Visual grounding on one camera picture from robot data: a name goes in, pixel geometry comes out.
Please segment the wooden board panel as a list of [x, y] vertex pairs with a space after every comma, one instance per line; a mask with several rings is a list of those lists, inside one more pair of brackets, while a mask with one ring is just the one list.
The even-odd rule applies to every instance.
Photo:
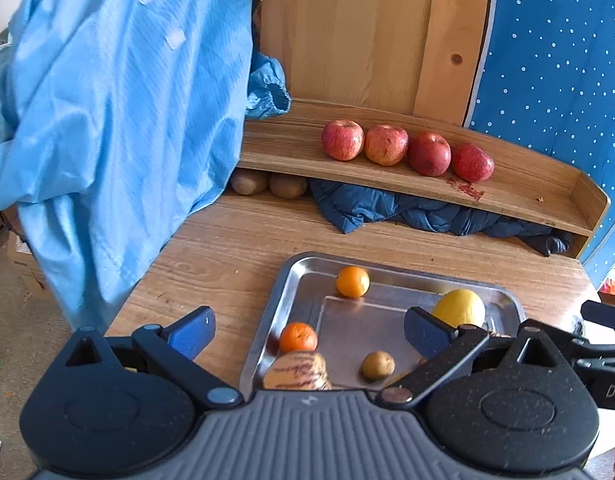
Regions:
[[464, 123], [492, 0], [262, 0], [260, 50], [296, 100]]

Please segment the small orange mandarin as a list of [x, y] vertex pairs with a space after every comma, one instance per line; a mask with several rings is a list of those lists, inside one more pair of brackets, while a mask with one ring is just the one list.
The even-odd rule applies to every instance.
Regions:
[[340, 295], [357, 299], [365, 296], [370, 287], [368, 272], [359, 266], [344, 266], [336, 278], [336, 289]]

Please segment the brown kiwi under shelf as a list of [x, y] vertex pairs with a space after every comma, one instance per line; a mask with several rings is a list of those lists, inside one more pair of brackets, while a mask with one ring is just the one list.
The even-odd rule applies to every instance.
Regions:
[[234, 192], [251, 196], [263, 193], [268, 188], [269, 176], [265, 171], [237, 168], [230, 177], [230, 185]]
[[272, 194], [285, 200], [296, 200], [307, 190], [307, 180], [291, 174], [272, 174], [268, 185]]

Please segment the brown kiwi under shelf left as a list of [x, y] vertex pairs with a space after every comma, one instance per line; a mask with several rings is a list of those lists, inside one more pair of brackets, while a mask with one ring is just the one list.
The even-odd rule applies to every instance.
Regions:
[[230, 177], [230, 185], [234, 192], [251, 196], [263, 193], [268, 188], [269, 176], [265, 171], [237, 168]]

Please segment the light blue striped garment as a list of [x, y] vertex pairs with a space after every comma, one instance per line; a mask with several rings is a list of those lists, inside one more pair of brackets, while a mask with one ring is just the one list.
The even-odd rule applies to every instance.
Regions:
[[189, 214], [212, 205], [244, 124], [286, 113], [257, 0], [23, 0], [0, 49], [0, 210], [71, 326], [110, 326]]

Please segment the yellow lemon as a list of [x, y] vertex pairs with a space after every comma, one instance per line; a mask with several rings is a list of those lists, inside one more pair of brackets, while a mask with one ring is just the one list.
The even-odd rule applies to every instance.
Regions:
[[453, 327], [471, 324], [482, 327], [485, 322], [485, 304], [470, 289], [455, 289], [445, 294], [432, 309], [432, 314]]

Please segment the curved wooden shelf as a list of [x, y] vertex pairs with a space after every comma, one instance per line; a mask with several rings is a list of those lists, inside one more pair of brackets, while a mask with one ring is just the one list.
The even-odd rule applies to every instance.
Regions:
[[[407, 162], [382, 167], [365, 155], [339, 162], [321, 144], [324, 126], [336, 119], [354, 120], [364, 129], [402, 127], [413, 136], [436, 132], [452, 146], [471, 142], [493, 157], [493, 176], [482, 183], [468, 183], [452, 171], [425, 177]], [[239, 165], [443, 200], [549, 226], [573, 235], [568, 252], [573, 258], [583, 255], [610, 206], [607, 193], [585, 172], [528, 148], [433, 119], [311, 100], [294, 101], [286, 115], [246, 122]]]

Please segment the red apple leftmost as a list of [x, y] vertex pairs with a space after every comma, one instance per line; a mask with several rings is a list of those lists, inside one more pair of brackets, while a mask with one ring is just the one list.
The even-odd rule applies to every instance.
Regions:
[[321, 144], [326, 154], [340, 162], [354, 159], [363, 150], [364, 141], [363, 128], [353, 120], [328, 122], [321, 133]]

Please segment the stainless steel tray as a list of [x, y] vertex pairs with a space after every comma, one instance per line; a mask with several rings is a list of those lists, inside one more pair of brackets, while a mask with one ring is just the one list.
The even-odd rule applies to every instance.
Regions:
[[[336, 277], [346, 266], [368, 272], [370, 287], [364, 297], [349, 299], [337, 291]], [[473, 290], [484, 301], [486, 330], [514, 335], [525, 320], [517, 298], [493, 284], [319, 252], [295, 255], [277, 274], [244, 361], [239, 389], [249, 398], [262, 387], [268, 368], [280, 356], [282, 330], [286, 324], [301, 322], [312, 326], [318, 336], [317, 351], [325, 358], [332, 386], [377, 391], [383, 387], [381, 382], [370, 384], [361, 375], [365, 356], [377, 350], [390, 353], [395, 376], [413, 370], [421, 356], [405, 337], [407, 310], [422, 307], [430, 311], [446, 292], [460, 288]]]

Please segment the blue dotted fabric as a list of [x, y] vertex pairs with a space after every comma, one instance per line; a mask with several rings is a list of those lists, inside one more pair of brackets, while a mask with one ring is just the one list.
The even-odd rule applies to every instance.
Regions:
[[475, 130], [579, 168], [610, 198], [582, 263], [615, 263], [615, 0], [496, 0]]

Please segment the brown kiwi under shelf right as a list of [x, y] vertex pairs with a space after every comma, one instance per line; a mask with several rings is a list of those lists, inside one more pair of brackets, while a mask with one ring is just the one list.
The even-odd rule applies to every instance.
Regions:
[[296, 200], [307, 190], [307, 180], [291, 174], [272, 174], [268, 185], [272, 194], [285, 200]]

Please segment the dark blue padded jacket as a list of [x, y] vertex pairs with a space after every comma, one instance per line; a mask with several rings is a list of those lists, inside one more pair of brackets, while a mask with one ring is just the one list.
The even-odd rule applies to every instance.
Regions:
[[568, 232], [443, 200], [319, 179], [309, 180], [309, 189], [321, 214], [344, 234], [369, 223], [393, 221], [432, 233], [518, 237], [545, 257], [564, 254], [573, 244]]

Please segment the red apple rightmost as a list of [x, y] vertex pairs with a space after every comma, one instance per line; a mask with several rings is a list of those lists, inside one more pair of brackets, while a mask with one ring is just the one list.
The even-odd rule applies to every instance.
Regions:
[[494, 159], [473, 143], [463, 143], [452, 150], [452, 170], [470, 183], [489, 180], [495, 169]]

